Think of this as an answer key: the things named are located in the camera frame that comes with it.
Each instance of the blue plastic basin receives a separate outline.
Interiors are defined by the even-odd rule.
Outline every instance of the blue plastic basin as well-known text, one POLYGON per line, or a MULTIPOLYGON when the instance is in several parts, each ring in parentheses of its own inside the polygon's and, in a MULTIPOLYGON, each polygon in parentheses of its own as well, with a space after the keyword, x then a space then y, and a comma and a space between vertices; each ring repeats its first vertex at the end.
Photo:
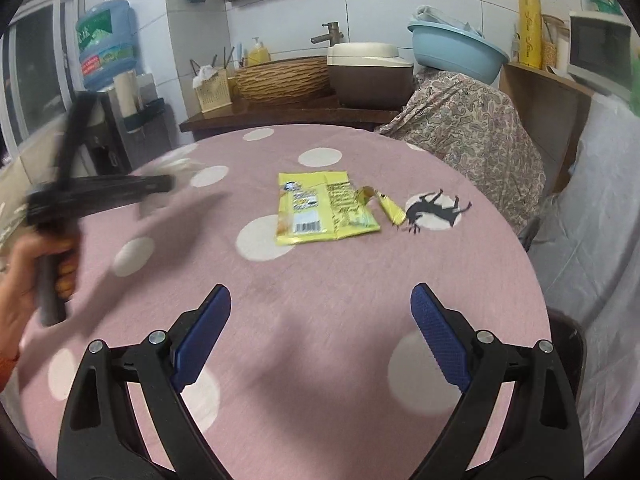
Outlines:
POLYGON ((411 22, 415 60, 422 66, 460 72, 490 85, 509 57, 476 34, 432 22, 411 22))

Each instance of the window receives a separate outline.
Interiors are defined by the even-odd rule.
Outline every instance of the window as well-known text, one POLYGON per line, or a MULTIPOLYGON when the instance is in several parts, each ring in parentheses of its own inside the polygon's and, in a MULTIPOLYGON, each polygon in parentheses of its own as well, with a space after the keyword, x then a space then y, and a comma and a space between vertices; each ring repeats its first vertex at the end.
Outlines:
POLYGON ((10 156, 61 121, 82 89, 75 25, 79 0, 31 0, 0 41, 0 127, 10 156))

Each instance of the pink tablecloth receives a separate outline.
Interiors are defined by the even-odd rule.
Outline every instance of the pink tablecloth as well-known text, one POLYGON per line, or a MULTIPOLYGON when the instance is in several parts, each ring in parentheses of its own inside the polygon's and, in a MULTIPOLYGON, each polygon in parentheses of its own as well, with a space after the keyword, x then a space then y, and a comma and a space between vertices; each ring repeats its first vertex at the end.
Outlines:
MULTIPOLYGON (((417 333, 409 310, 417 283, 503 342, 549 338, 540 288, 509 225, 429 153, 314 125, 233 132, 193 148, 189 156, 212 169, 166 209, 144 221, 135 206, 85 219, 72 317, 48 330, 30 326, 22 402, 52 470, 64 401, 88 342, 135 344, 199 306, 216 283, 231 291, 232 315, 184 399, 236 480, 411 475, 459 396, 417 333), (319 170, 345 170, 356 186, 374 186, 402 206, 443 189, 472 207, 444 230, 429 229, 446 225, 425 216, 414 234, 373 206, 378 234, 277 248, 278 172, 319 170), (141 262, 121 251, 130 240, 141 262)), ((475 463, 490 456, 509 392, 498 399, 475 463)), ((153 459, 170 466, 138 386, 132 396, 153 459)))

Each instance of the microwave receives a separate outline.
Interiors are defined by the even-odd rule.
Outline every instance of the microwave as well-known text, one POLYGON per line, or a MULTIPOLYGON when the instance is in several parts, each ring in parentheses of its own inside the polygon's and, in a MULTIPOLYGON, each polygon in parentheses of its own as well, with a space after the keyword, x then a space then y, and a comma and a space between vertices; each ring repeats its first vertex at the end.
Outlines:
POLYGON ((605 95, 631 99, 631 26, 624 16, 571 12, 571 49, 567 72, 605 95))

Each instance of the barcode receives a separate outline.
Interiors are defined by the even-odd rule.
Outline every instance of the barcode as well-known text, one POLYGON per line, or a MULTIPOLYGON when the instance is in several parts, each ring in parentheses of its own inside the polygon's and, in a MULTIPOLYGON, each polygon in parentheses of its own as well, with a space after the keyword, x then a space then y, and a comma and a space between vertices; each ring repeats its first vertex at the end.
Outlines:
POLYGON ((305 224, 295 224, 295 233, 319 233, 321 231, 320 222, 307 222, 305 224))

